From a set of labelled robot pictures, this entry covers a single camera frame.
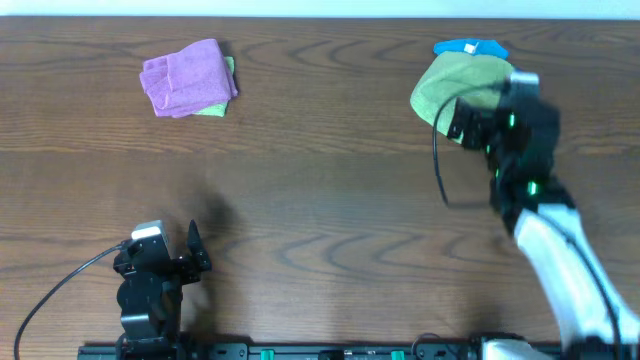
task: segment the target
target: green towel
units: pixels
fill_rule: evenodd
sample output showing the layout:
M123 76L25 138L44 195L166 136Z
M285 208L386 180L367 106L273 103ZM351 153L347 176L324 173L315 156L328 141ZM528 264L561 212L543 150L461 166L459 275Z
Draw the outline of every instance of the green towel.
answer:
M235 70L235 64L233 62L233 58L231 56L225 56L224 58L227 61L227 65L229 66L229 70L231 70L231 74ZM229 102L224 102L222 104L211 105L208 108L204 108L195 113L195 115L206 115L206 116L220 116L223 117L225 111L227 110L227 104Z
M424 121L433 125L438 108L454 93L469 87L505 80L514 68L508 62L491 55L470 55L447 51L438 56L422 75L411 94L411 107ZM463 96L472 106L495 109L500 94L478 91ZM453 118L455 101L451 101L440 114L438 131L447 134ZM462 136L455 139L462 141Z

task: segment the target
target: purple cloth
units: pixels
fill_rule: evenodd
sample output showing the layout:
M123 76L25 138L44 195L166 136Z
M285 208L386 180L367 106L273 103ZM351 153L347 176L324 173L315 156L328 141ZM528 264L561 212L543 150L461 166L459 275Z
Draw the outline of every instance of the purple cloth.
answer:
M238 95L233 75L214 39L144 62L142 89L156 116L179 118Z

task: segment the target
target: brown table surface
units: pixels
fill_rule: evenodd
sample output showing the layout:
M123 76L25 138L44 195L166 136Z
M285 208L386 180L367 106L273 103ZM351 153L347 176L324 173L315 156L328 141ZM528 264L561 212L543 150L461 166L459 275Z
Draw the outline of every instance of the brown table surface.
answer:
M640 24L590 21L3 18L0 357L85 260L163 219L200 224L214 271L185 288L185 329L257 342L411 342L558 331L487 205L481 155L441 140L409 96L438 41L497 39L562 112L557 172L618 290L640 311ZM156 118L142 61L216 38L240 96L224 118ZM64 286L25 359L121 333L113 256Z

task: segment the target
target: white wall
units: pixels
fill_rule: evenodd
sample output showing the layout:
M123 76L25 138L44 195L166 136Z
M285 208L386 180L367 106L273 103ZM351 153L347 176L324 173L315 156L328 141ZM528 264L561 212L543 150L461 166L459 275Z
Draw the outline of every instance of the white wall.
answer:
M640 19L640 0L0 0L0 14Z

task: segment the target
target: cable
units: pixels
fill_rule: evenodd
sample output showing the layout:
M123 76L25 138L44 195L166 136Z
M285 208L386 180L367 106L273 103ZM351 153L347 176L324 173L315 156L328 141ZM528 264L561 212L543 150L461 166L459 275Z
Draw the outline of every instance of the cable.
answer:
M571 234L567 233L555 221L540 214L536 214L536 215L538 216L538 218L542 219L542 221L547 223L547 225L549 225L552 229L557 231L562 237L565 238L565 240L567 241L567 244L571 245L576 250L578 257L580 258L584 266L587 268L587 270L591 274L591 277L593 277L593 281L596 283L596 287L598 288L598 292L602 297L602 301L604 301L604 305L607 308L607 314L609 315L609 319L611 319L611 330L613 331L613 346L616 349L615 350L616 358L618 360L622 359L624 350L622 349L622 336L620 335L620 324L618 323L618 315L613 309L613 305L611 304L611 299L609 299L609 296L604 290L604 285L602 284L602 282L600 281L600 278L596 274L596 270L593 268L593 265L591 265L591 263L589 262L587 254L584 252L584 250L582 250L580 246L578 246L576 239Z
M71 274L67 275L64 279L62 279L62 281L60 281L56 286L54 286L53 289L51 289L51 291L49 291L47 293L47 295L45 295L42 298L42 300L40 300L40 302L33 308L33 310L31 310L29 315L27 315L27 317L24 319L24 321L22 322L22 325L20 325L20 329L18 329L18 333L16 333L16 339L13 342L13 358L15 360L20 360L20 339L22 338L22 333L24 333L24 329L27 327L27 324L29 323L29 321L31 321L31 318L36 314L36 312L38 310L40 310L42 305L44 305L44 303L46 303L47 300L49 300L49 298L53 294L55 294L55 292L58 291L58 289L60 289L62 287L62 285L66 284L69 280L71 280L71 278L73 278L74 276L78 275L82 270L87 268L89 265L95 263L96 261L102 259L103 257L109 255L110 253L112 253L112 252L114 252L116 250L122 250L123 249L123 244L126 241L128 241L128 240L125 240L125 241L121 242L120 244L112 247L111 249L108 249L108 250L104 251L100 255L94 257L93 259L91 259L91 260L87 261L86 263L84 263L79 268L75 269Z
M440 335L436 334L436 333L422 333L420 335L418 335L418 337L416 337L416 339L413 341L413 344L411 344L411 355L416 355L416 345L418 344L418 341L426 338L426 337L433 337L436 339L442 339L440 337ZM444 346L447 348L447 350L449 350L450 353L453 354L453 356L456 357L456 359L459 359L458 357L458 352L457 351L453 351L453 349L451 349L451 347L449 346L449 344L444 344Z
M447 100L445 100L442 103L442 105L440 105L440 107L438 108L438 111L436 112L436 116L433 118L433 133L431 135L431 138L433 140L433 168L436 173L436 179L438 180L438 187L440 188L440 195L442 195L442 201L447 206L449 205L449 199L447 198L447 193L444 191L444 185L442 184L442 178L440 177L440 166L438 164L438 144L436 142L436 139L438 138L437 136L438 120L440 119L440 115L442 114L442 111L444 110L444 108L447 107L447 105L452 100L460 96L468 95L470 93L480 91L480 90L501 91L504 87L505 87L504 82L497 82L492 84L478 85L478 86L474 86L474 87L470 87L470 88L458 91L457 93L449 96L449 98L447 98Z

